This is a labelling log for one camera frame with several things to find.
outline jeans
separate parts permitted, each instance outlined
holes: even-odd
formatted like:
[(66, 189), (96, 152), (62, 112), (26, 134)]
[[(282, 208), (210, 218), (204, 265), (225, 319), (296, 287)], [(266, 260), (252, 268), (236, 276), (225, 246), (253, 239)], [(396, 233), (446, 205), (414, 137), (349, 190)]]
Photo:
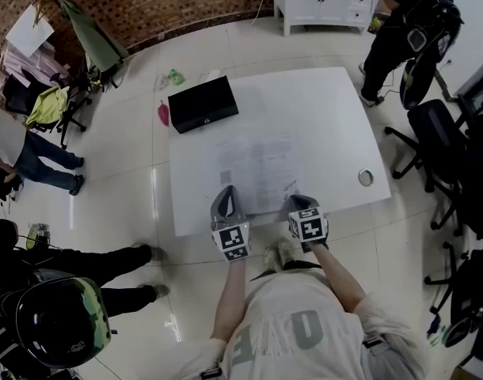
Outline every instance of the jeans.
[[(292, 270), (292, 269), (313, 269), (313, 268), (319, 268), (320, 269), (321, 265), (315, 264), (315, 263), (312, 263), (312, 262), (307, 262), (306, 260), (291, 260), (283, 266), (282, 270), (286, 271), (286, 270)], [(263, 272), (258, 277), (254, 277), (250, 281), (252, 282), (255, 279), (260, 279), (261, 277), (270, 276), (270, 275), (273, 275), (275, 273), (276, 273), (275, 270), (268, 269), (267, 271)]]
[(363, 67), (366, 77), (361, 94), (370, 101), (377, 100), (378, 92), (392, 70), (416, 56), (407, 41), (409, 30), (392, 25), (393, 21), (389, 19), (386, 24), (378, 31)]
[(69, 170), (76, 169), (80, 162), (76, 155), (59, 148), (33, 132), (27, 132), (23, 149), (14, 168), (18, 174), (30, 181), (50, 184), (69, 191), (76, 188), (74, 175), (46, 166), (40, 157), (48, 158)]
[[(25, 260), (39, 263), (39, 268), (59, 270), (78, 277), (86, 277), (99, 287), (118, 276), (133, 272), (150, 262), (152, 251), (148, 246), (124, 248), (109, 253), (82, 253), (76, 250), (47, 249), (25, 252)], [(157, 299), (152, 286), (138, 288), (101, 288), (109, 317), (134, 313)]]

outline white t-shirt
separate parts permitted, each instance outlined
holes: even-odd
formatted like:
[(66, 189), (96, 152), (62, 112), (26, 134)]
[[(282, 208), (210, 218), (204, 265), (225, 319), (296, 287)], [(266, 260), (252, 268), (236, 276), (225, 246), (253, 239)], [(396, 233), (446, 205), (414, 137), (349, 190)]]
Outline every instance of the white t-shirt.
[(14, 166), (25, 143), (25, 127), (0, 109), (0, 158)]
[(216, 366), (229, 380), (424, 378), (423, 339), (374, 295), (346, 313), (317, 269), (269, 275), (250, 286), (245, 317), (229, 343), (186, 347), (174, 380), (198, 379)]

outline black pants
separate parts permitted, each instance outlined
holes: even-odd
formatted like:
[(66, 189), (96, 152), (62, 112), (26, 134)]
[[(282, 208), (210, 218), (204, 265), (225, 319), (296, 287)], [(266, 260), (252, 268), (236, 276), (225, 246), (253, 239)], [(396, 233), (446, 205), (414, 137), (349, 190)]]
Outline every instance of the black pants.
[(376, 101), (387, 75), (402, 62), (414, 58), (416, 52), (407, 41), (409, 30), (388, 19), (378, 31), (364, 63), (367, 74), (361, 90), (364, 98)]
[[(99, 287), (118, 276), (132, 272), (150, 262), (152, 253), (148, 246), (124, 248), (109, 253), (82, 253), (75, 250), (25, 251), (28, 255), (37, 252), (40, 260), (47, 262), (38, 264), (38, 268), (54, 269), (71, 275), (93, 280)], [(111, 289), (101, 288), (109, 317), (134, 313), (157, 299), (152, 286), (139, 288)]]
[[(307, 262), (305, 260), (291, 260), (283, 266), (284, 271), (285, 270), (292, 270), (292, 269), (312, 269), (312, 268), (321, 268), (321, 265), (315, 264), (315, 263), (312, 263), (312, 262)], [(254, 277), (250, 281), (252, 282), (255, 279), (260, 279), (261, 277), (270, 276), (270, 275), (273, 275), (275, 273), (276, 273), (275, 270), (268, 269), (266, 272), (263, 272), (258, 277)]]

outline white tile floor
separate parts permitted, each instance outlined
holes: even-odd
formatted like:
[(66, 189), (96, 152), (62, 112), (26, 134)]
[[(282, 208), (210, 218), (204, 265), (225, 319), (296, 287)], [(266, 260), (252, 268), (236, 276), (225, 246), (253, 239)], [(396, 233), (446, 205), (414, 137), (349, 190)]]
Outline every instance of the white tile floor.
[[(86, 186), (77, 197), (42, 184), (27, 182), (11, 209), (0, 206), (21, 230), (29, 223), (50, 224), (52, 242), (63, 248), (108, 252), (146, 241), (169, 254), (164, 266), (146, 266), (122, 276), (116, 287), (158, 281), (171, 288), (169, 297), (146, 309), (112, 319), (119, 335), (113, 338), (100, 361), (123, 380), (166, 379), (169, 359), (177, 342), (210, 335), (216, 303), (222, 290), (226, 263), (209, 234), (175, 237), (169, 181), (168, 131), (157, 116), (161, 101), (179, 90), (197, 85), (210, 70), (222, 69), (229, 78), (307, 67), (345, 67), (358, 86), (357, 65), (368, 53), (373, 36), (340, 28), (295, 27), (283, 38), (281, 24), (273, 18), (220, 25), (180, 36), (136, 55), (128, 64), (122, 85), (95, 97), (82, 111), (88, 130), (72, 127), (69, 150), (86, 157)], [(158, 74), (171, 68), (186, 82), (155, 92)], [(395, 72), (398, 89), (402, 69)], [(441, 98), (436, 83), (428, 97)], [(455, 116), (458, 109), (450, 106)], [(396, 160), (403, 164), (412, 153), (383, 128), (393, 126), (412, 134), (399, 97), (390, 94), (377, 108), (367, 109), (387, 167), (391, 199), (339, 211), (329, 216), (329, 245), (333, 253), (367, 291), (380, 290), (415, 326), (425, 331), (431, 319), (428, 307), (435, 289), (422, 279), (443, 271), (444, 239), (458, 248), (464, 240), (452, 238), (451, 228), (433, 232), (429, 222), (443, 198), (424, 192), (423, 178), (415, 169), (401, 180), (389, 170)], [(47, 135), (56, 141), (58, 135)], [(264, 246), (287, 235), (285, 224), (259, 227), (253, 232), (254, 254), (249, 276), (262, 272)], [(443, 322), (447, 323), (447, 309)], [(452, 349), (431, 348), (430, 379), (449, 378), (454, 366), (468, 353), (473, 338)], [(81, 368), (85, 380), (115, 376), (97, 361)]]

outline shoe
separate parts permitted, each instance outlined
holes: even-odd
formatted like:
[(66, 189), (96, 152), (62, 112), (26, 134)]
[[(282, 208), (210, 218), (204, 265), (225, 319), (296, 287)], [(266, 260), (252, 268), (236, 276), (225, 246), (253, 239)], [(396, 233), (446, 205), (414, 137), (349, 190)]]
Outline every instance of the shoe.
[(264, 267), (265, 270), (273, 270), (274, 272), (279, 272), (282, 270), (282, 265), (280, 264), (279, 254), (276, 250), (267, 248), (264, 250)]
[(363, 102), (364, 105), (367, 107), (373, 107), (375, 105), (375, 101), (372, 100), (367, 100), (365, 97), (363, 97), (363, 94), (359, 94), (359, 99)]
[(155, 294), (157, 295), (158, 299), (165, 297), (169, 294), (169, 288), (164, 284), (155, 284), (152, 287), (154, 288)]
[(76, 187), (73, 190), (69, 191), (69, 194), (71, 194), (72, 196), (76, 196), (85, 183), (85, 178), (81, 174), (74, 176), (74, 179), (76, 180)]
[(279, 239), (277, 249), (279, 250), (282, 266), (285, 266), (288, 262), (292, 262), (295, 259), (295, 247), (285, 237)]
[(166, 252), (164, 249), (159, 248), (158, 246), (152, 246), (148, 245), (142, 242), (135, 243), (132, 248), (139, 248), (140, 246), (148, 246), (150, 248), (150, 251), (152, 252), (152, 258), (151, 260), (155, 260), (157, 262), (162, 262), (166, 258)]
[(367, 75), (367, 72), (365, 72), (365, 62), (361, 62), (358, 65), (358, 69), (363, 74), (363, 76), (366, 76)]

